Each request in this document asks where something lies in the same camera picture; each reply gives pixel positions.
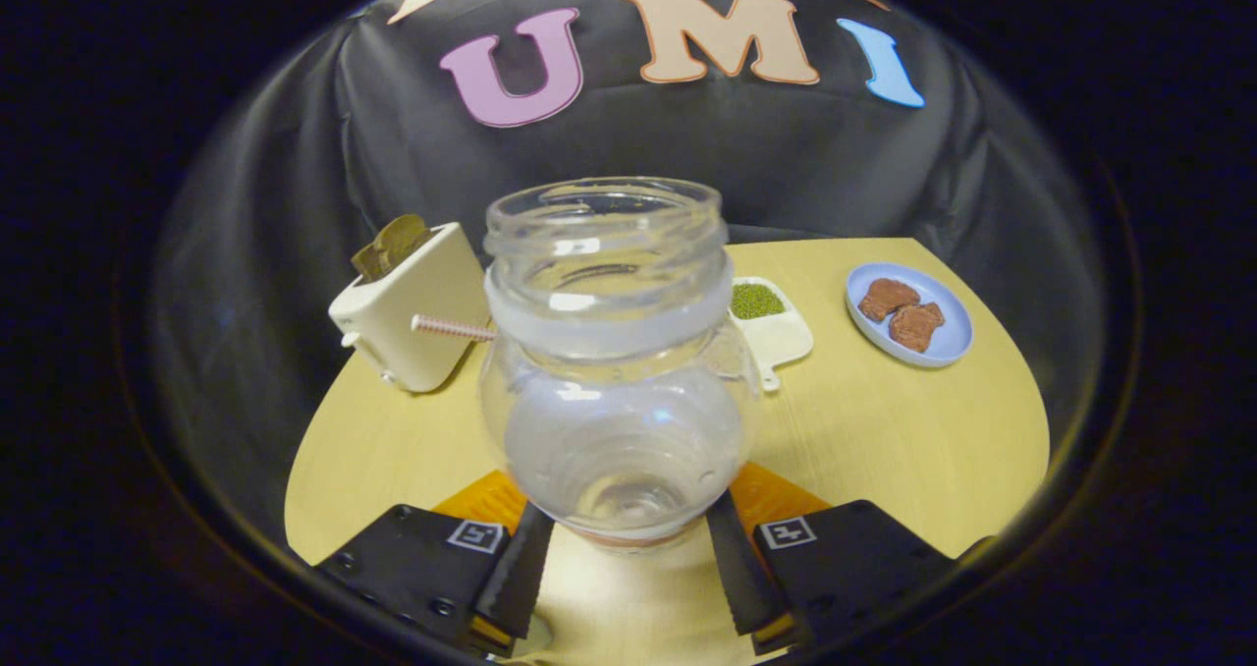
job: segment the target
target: clear glass jar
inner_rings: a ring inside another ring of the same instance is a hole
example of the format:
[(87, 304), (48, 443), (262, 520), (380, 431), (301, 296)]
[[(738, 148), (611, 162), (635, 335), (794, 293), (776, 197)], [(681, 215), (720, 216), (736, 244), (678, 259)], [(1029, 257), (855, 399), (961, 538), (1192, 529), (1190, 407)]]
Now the clear glass jar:
[(667, 543), (745, 462), (760, 397), (719, 192), (573, 180), (503, 197), (488, 222), (480, 403), (499, 460), (595, 543)]

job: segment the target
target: letter m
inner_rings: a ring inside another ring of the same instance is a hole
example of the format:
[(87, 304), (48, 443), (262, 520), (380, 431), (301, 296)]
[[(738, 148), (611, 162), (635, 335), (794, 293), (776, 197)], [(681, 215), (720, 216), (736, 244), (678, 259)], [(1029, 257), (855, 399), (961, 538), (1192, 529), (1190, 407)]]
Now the letter m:
[(703, 79), (706, 65), (690, 55), (693, 40), (728, 75), (737, 75), (754, 40), (759, 57), (750, 72), (772, 83), (815, 84), (813, 70), (794, 30), (789, 0), (733, 0), (727, 16), (703, 0), (627, 0), (637, 6), (650, 40), (651, 62), (641, 68), (649, 83)]

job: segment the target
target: striped straw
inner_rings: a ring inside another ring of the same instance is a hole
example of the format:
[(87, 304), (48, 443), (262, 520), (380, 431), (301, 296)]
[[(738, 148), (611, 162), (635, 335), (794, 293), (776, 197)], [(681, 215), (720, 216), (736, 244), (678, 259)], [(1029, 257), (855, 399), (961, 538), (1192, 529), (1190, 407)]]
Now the striped straw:
[(461, 322), (437, 320), (435, 317), (427, 315), (414, 315), (410, 318), (410, 329), (475, 341), (493, 341), (498, 336), (498, 333), (488, 329), (488, 327), (464, 325)]

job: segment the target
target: wooden table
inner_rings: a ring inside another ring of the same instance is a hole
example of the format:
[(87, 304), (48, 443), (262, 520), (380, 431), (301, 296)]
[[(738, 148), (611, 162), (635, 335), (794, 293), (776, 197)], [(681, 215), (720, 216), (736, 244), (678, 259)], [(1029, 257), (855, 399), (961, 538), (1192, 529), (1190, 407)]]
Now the wooden table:
[[(913, 240), (732, 245), (738, 276), (766, 276), (816, 338), (781, 367), (752, 460), (832, 504), (875, 501), (949, 557), (998, 533), (1047, 470), (1047, 418), (1024, 358), (985, 304)], [(973, 318), (967, 357), (909, 367), (848, 318), (847, 273), (899, 263), (950, 287)], [(314, 564), (391, 505), (432, 508), (494, 470), (481, 430), (475, 344), (436, 393), (387, 387), (349, 358), (307, 430), (288, 481), (288, 543)], [(724, 602), (705, 525), (649, 557), (603, 554), (556, 527), (537, 612), (554, 631), (520, 662), (750, 663)]]

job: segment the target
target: blue letter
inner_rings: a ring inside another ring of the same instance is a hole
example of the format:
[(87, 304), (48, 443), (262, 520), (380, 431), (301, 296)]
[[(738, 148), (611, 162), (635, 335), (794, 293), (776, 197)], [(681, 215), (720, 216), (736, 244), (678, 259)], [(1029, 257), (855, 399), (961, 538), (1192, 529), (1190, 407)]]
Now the blue letter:
[(872, 78), (867, 80), (869, 92), (882, 97), (886, 102), (903, 103), (903, 106), (925, 106), (925, 97), (916, 93), (913, 83), (908, 80), (908, 72), (904, 63), (899, 62), (895, 52), (895, 39), (884, 31), (862, 25), (846, 18), (838, 18), (838, 26), (854, 34), (860, 49), (865, 52), (865, 59), (872, 70)]

